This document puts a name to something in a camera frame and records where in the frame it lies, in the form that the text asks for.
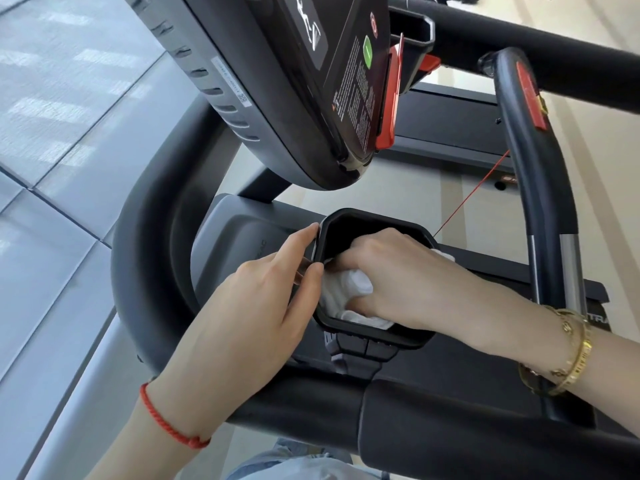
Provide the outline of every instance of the red cord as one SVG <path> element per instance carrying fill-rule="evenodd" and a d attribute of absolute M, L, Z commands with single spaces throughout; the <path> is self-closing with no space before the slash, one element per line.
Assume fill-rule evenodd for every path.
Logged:
<path fill-rule="evenodd" d="M 475 189 L 473 189 L 473 190 L 471 190 L 471 193 L 469 193 L 469 195 L 467 195 L 467 197 L 462 201 L 462 203 L 458 206 L 458 208 L 457 208 L 457 209 L 455 209 L 455 210 L 453 211 L 453 214 L 452 214 L 452 215 L 450 215 L 450 216 L 449 216 L 449 218 L 448 218 L 446 221 L 444 221 L 444 224 L 440 226 L 440 228 L 438 229 L 438 232 L 436 232 L 436 233 L 433 235 L 434 237 L 436 237 L 436 236 L 440 233 L 440 231 L 442 230 L 442 228 L 443 228 L 445 225 L 447 225 L 447 223 L 451 220 L 451 218 L 452 218 L 453 216 L 455 216 L 455 215 L 456 215 L 456 212 L 457 212 L 457 211 L 459 211 L 459 210 L 460 210 L 460 208 L 465 204 L 465 202 L 469 200 L 469 197 L 471 197 L 471 195 L 473 195 L 473 194 L 474 194 L 474 192 L 480 188 L 480 185 L 482 185 L 482 184 L 484 184 L 484 183 L 486 182 L 486 179 L 487 179 L 487 178 L 489 178 L 489 177 L 491 176 L 491 174 L 493 173 L 493 171 L 494 171 L 496 168 L 498 168 L 498 165 L 500 165 L 500 163 L 502 163 L 502 160 L 504 160 L 505 158 L 507 158 L 507 155 L 508 155 L 508 154 L 509 154 L 509 151 L 507 150 L 507 151 L 503 154 L 503 156 L 501 156 L 501 157 L 500 157 L 500 160 L 498 160 L 498 161 L 496 162 L 496 164 L 495 164 L 495 165 L 493 165 L 493 168 L 492 168 L 491 170 L 489 170 L 489 173 L 487 173 L 487 174 L 484 176 L 484 178 L 483 178 L 482 180 L 480 180 L 480 183 L 476 185 L 476 188 L 475 188 Z"/>
<path fill-rule="evenodd" d="M 183 445 L 187 445 L 189 448 L 194 450 L 201 450 L 206 448 L 209 443 L 211 443 L 211 438 L 207 441 L 202 441 L 198 436 L 194 436 L 193 438 L 189 438 L 188 436 L 184 436 L 183 434 L 176 431 L 167 421 L 164 420 L 160 413 L 156 411 L 156 408 L 151 403 L 149 396 L 147 395 L 147 386 L 149 383 L 142 384 L 140 386 L 140 398 L 142 399 L 143 404 L 151 414 L 151 417 L 158 423 L 160 428 L 164 429 L 167 433 L 169 433 L 172 438 Z"/>

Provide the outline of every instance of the hand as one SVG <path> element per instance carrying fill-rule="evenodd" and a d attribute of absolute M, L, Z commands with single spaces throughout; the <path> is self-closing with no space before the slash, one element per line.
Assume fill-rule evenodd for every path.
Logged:
<path fill-rule="evenodd" d="M 410 328 L 434 330 L 502 355 L 516 345 L 514 315 L 540 312 L 516 292 L 485 281 L 395 229 L 358 237 L 328 265 L 331 271 L 361 269 L 373 293 L 347 308 Z"/>
<path fill-rule="evenodd" d="M 292 234 L 277 253 L 246 262 L 230 275 L 149 384 L 154 406 L 182 434 L 210 437 L 291 357 L 320 297 L 323 265 L 315 263 L 289 302 L 317 229 L 313 224 Z"/>

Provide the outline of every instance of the green button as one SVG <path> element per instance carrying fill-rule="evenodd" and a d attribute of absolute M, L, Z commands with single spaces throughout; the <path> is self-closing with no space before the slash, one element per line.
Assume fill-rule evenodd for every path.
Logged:
<path fill-rule="evenodd" d="M 368 35 L 365 35 L 364 37 L 362 55 L 364 55 L 364 63 L 366 64 L 367 69 L 371 69 L 371 61 L 373 60 L 373 49 L 371 48 L 371 40 L 369 40 Z"/>

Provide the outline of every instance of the cup holder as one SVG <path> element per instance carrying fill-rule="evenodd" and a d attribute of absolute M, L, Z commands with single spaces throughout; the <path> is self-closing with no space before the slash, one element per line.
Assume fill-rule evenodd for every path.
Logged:
<path fill-rule="evenodd" d="M 438 249 L 439 247 L 429 231 L 417 224 L 364 212 L 363 210 L 340 209 L 325 217 L 321 222 L 312 259 L 316 262 L 326 262 L 349 249 L 351 242 L 356 237 L 377 233 L 389 227 L 398 229 L 398 231 L 411 236 L 428 248 Z M 413 330 L 399 324 L 393 325 L 388 330 L 380 330 L 358 323 L 338 320 L 327 316 L 320 306 L 316 308 L 314 318 L 325 331 L 347 333 L 348 335 L 372 339 L 402 349 L 420 348 L 434 335 L 432 331 Z"/>

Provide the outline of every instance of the gold bangle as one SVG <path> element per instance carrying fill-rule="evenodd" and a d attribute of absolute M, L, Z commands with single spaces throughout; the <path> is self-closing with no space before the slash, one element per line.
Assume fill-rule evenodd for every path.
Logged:
<path fill-rule="evenodd" d="M 563 369 L 556 369 L 554 371 L 550 371 L 553 377 L 556 377 L 556 378 L 562 377 L 563 379 L 558 384 L 556 384 L 556 386 L 553 387 L 553 389 L 549 391 L 543 391 L 543 390 L 537 389 L 535 387 L 532 387 L 529 384 L 529 380 L 526 377 L 527 373 L 530 372 L 536 376 L 539 376 L 539 374 L 528 369 L 523 364 L 518 365 L 518 370 L 520 373 L 520 379 L 529 389 L 531 389 L 532 392 L 534 392 L 537 395 L 555 396 L 563 393 L 567 389 L 567 387 L 571 386 L 578 379 L 580 379 L 580 375 L 583 373 L 587 365 L 587 360 L 589 358 L 589 355 L 591 354 L 591 349 L 592 349 L 591 325 L 589 325 L 589 322 L 585 317 L 567 308 L 556 310 L 554 308 L 551 308 L 550 306 L 545 306 L 545 307 L 553 311 L 556 315 L 558 315 L 560 318 L 563 319 L 563 330 L 565 333 L 568 333 L 571 336 L 573 335 L 573 327 L 571 323 L 567 320 L 567 317 L 573 317 L 578 320 L 578 322 L 581 325 L 580 347 L 578 348 L 578 353 L 575 359 L 571 362 L 571 366 L 568 371 L 564 371 Z"/>

